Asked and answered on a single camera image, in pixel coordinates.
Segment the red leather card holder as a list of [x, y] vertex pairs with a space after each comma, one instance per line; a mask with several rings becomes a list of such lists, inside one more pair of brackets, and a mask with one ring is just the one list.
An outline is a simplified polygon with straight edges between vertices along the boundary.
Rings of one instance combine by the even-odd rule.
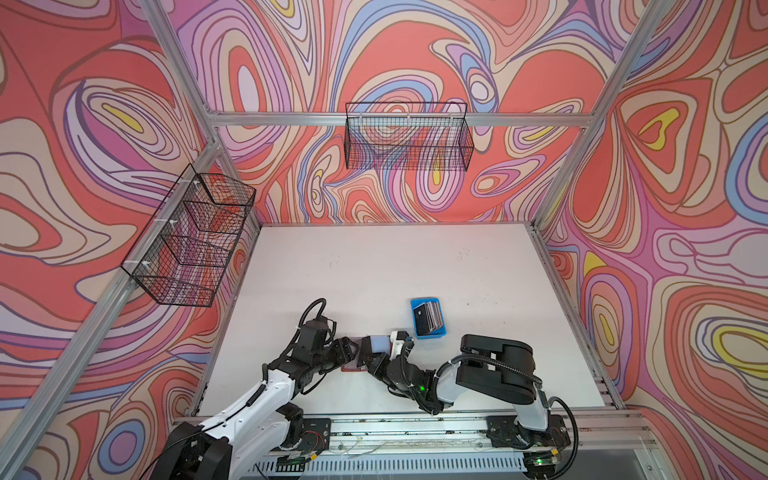
[[375, 355], [389, 355], [392, 348], [390, 337], [387, 335], [350, 337], [349, 341], [353, 356], [341, 367], [341, 371], [345, 373], [366, 371], [368, 362]]

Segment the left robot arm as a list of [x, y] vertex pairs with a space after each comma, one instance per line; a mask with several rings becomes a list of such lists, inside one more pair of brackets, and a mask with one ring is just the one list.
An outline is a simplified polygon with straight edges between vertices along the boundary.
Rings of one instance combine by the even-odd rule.
[[292, 400], [354, 356], [354, 343], [338, 338], [337, 323], [324, 315], [326, 305], [324, 298], [310, 303], [285, 349], [262, 365], [257, 385], [199, 424], [175, 427], [140, 477], [238, 479], [272, 449], [300, 443], [303, 410]]

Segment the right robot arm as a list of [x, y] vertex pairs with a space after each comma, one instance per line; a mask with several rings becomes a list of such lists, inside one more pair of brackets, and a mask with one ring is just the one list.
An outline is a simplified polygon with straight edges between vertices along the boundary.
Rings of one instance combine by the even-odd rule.
[[548, 398], [543, 381], [535, 375], [533, 348], [521, 341], [466, 334], [460, 351], [434, 370], [410, 361], [415, 339], [404, 331], [381, 340], [359, 341], [356, 366], [367, 371], [388, 392], [413, 401], [436, 416], [457, 399], [474, 392], [512, 406], [511, 416], [487, 419], [487, 437], [494, 447], [518, 450], [580, 446], [572, 410], [561, 400]]

